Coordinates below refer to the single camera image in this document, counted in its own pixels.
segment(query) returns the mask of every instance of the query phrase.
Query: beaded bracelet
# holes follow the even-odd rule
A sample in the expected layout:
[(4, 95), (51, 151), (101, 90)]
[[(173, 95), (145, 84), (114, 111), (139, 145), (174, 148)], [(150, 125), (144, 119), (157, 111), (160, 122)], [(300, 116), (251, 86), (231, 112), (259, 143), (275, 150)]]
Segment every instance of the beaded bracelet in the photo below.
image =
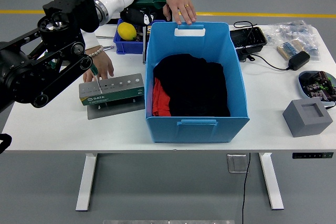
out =
[(89, 54), (89, 56), (90, 56), (91, 58), (93, 58), (94, 56), (96, 56), (96, 55), (98, 55), (99, 53), (101, 53), (101, 52), (103, 51), (103, 48), (104, 48), (104, 47), (103, 47), (102, 45), (100, 45), (100, 48), (99, 48), (97, 51), (95, 51), (95, 52)]

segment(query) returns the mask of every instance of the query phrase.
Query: plastic bag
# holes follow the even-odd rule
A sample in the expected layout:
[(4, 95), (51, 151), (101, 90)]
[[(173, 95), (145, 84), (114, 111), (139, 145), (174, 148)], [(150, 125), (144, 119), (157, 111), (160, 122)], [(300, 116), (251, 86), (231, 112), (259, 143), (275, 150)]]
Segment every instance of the plastic bag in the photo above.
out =
[(269, 25), (262, 29), (267, 45), (278, 47), (285, 42), (298, 40), (303, 45), (303, 49), (310, 55), (310, 61), (320, 61), (318, 43), (316, 35), (313, 33), (313, 27), (307, 25), (303, 20), (285, 22)]

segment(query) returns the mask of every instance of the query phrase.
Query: table leg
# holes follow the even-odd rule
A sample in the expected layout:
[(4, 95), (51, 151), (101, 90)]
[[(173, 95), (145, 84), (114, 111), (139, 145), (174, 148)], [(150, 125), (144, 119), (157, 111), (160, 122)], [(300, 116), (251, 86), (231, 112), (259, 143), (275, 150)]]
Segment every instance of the table leg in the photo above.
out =
[(86, 153), (82, 181), (80, 183), (76, 211), (87, 211), (96, 166), (97, 154)]
[(283, 203), (275, 176), (274, 167), (271, 159), (272, 153), (259, 153), (262, 171), (264, 172), (265, 182), (268, 191), (268, 197), (272, 210), (283, 209)]

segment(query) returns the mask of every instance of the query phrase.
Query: blue plastic bin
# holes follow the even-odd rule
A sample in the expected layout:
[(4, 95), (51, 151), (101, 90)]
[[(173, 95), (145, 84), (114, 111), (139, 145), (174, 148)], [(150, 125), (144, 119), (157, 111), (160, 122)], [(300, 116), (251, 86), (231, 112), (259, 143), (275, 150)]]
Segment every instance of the blue plastic bin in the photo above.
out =
[[(174, 54), (191, 54), (223, 65), (231, 117), (152, 116), (153, 69), (163, 58)], [(244, 127), (249, 121), (246, 93), (226, 23), (153, 24), (146, 61), (145, 116), (156, 143), (225, 143)]]
[[(120, 18), (118, 20), (118, 26), (123, 22), (123, 20)], [(165, 22), (164, 20), (154, 20), (149, 25), (151, 26), (155, 22)], [(116, 44), (117, 47), (117, 54), (119, 55), (125, 55), (125, 54), (136, 54), (140, 55), (143, 51), (143, 43), (138, 41), (126, 41), (123, 40), (120, 35), (118, 34), (118, 31), (115, 31), (115, 36), (113, 39), (113, 42)]]

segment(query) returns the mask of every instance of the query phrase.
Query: screwdriver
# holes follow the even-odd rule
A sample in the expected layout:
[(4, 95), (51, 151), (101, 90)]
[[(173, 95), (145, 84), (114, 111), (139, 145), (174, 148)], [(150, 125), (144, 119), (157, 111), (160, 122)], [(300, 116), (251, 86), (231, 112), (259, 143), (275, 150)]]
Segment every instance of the screwdriver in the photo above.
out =
[(98, 83), (98, 87), (99, 87), (99, 89), (100, 89), (100, 93), (103, 94), (103, 92), (101, 91), (101, 86), (100, 86), (100, 84), (99, 84), (99, 80), (98, 80), (98, 69), (97, 69), (97, 67), (95, 66), (95, 64), (92, 63), (90, 69), (91, 69), (93, 75), (96, 77), (96, 81), (97, 81), (97, 83)]

